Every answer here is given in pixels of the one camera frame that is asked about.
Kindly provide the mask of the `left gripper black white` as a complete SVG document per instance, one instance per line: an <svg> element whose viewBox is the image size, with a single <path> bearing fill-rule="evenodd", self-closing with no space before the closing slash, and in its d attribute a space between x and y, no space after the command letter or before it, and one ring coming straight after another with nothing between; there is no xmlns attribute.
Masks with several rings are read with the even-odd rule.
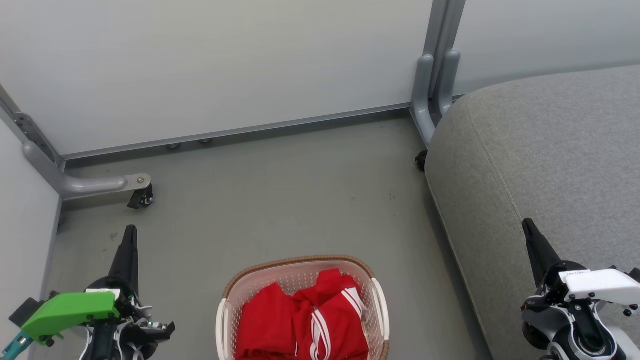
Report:
<svg viewBox="0 0 640 360"><path fill-rule="evenodd" d="M150 360L159 344L171 339L174 322L153 321L151 306L143 306L139 294L138 230L126 226L109 271L86 290L114 295L114 309L106 319L87 318L86 347L80 360Z"/></svg>

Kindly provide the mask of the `grey partition post with feet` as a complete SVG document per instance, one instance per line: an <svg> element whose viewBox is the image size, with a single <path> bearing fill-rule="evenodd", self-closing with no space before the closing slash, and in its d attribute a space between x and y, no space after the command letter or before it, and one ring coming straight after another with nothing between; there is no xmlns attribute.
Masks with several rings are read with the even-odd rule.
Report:
<svg viewBox="0 0 640 360"><path fill-rule="evenodd" d="M455 102L454 85L462 53L454 44L466 1L432 0L410 102L410 114L427 148L439 121Z"/></svg>

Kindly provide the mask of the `grey partition bottom rail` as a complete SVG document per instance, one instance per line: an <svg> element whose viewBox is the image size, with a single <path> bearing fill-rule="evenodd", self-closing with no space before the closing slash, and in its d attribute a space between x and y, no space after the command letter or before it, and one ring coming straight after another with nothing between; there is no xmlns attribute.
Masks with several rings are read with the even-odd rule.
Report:
<svg viewBox="0 0 640 360"><path fill-rule="evenodd" d="M265 139L310 133L320 130L343 128L354 125L393 120L397 117L409 116L408 103L385 105L359 111L341 112L338 114L315 116L299 120L281 121L266 125L249 126L241 129L223 130L194 136L176 137L167 140L149 141L134 145L115 146L104 150L73 153L65 157L68 168L96 166L101 164L134 160L139 158L159 157L172 153L190 152L200 149L214 148L243 142L262 141ZM197 141L213 138L212 143L203 146ZM174 150L166 148L168 144L180 146Z"/></svg>

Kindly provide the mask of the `white laundry basket brown rim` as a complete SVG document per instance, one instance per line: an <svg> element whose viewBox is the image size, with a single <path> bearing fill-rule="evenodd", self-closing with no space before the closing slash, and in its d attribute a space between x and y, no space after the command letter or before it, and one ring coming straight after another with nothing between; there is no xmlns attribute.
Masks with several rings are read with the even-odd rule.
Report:
<svg viewBox="0 0 640 360"><path fill-rule="evenodd" d="M219 360L234 360L242 307L258 292L277 283L288 296L315 285L322 271L338 269L354 278L369 310L363 329L369 346L368 360L387 360L390 316L386 294L368 265L347 255L318 255L276 260L247 268L228 283L215 316L215 341Z"/></svg>

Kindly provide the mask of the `red garment with white stripes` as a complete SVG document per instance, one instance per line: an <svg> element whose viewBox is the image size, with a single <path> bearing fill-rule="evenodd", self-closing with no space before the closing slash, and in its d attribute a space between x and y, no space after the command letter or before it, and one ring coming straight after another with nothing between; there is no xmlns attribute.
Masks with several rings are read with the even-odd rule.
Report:
<svg viewBox="0 0 640 360"><path fill-rule="evenodd" d="M293 295L268 285L243 305L234 360L368 360L361 294L338 269Z"/></svg>

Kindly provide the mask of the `grey partition foot with plate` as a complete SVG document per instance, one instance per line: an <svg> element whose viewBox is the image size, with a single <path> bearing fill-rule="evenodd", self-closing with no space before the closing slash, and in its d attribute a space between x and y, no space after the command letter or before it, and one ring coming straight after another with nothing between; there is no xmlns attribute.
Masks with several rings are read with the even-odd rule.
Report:
<svg viewBox="0 0 640 360"><path fill-rule="evenodd" d="M25 159L65 201L126 192L132 192L132 196L134 191L153 184L151 176L146 173L98 178L72 177L64 173L62 160L57 158L57 152L29 115L16 112L11 118L27 138L22 145Z"/></svg>

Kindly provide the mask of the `grey fabric sofa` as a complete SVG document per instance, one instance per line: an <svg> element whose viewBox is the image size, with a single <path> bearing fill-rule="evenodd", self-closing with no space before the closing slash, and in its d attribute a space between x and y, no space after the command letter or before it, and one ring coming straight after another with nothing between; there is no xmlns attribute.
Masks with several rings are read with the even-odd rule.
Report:
<svg viewBox="0 0 640 360"><path fill-rule="evenodd" d="M493 360L537 360L523 219L560 259L640 269L640 64L478 89L439 121L425 177Z"/></svg>

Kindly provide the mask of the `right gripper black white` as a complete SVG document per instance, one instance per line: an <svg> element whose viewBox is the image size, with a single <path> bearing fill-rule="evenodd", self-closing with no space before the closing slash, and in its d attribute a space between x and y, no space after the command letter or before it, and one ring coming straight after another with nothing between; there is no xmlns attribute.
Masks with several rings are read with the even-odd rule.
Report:
<svg viewBox="0 0 640 360"><path fill-rule="evenodd" d="M606 326L601 310L609 301L565 300L567 287L560 272L589 271L564 260L542 235L533 219L522 221L526 251L537 290L521 307L522 333L526 341L545 354L540 360L640 360L640 347L617 326ZM640 269L624 272L640 283ZM631 317L640 305L621 305Z"/></svg>

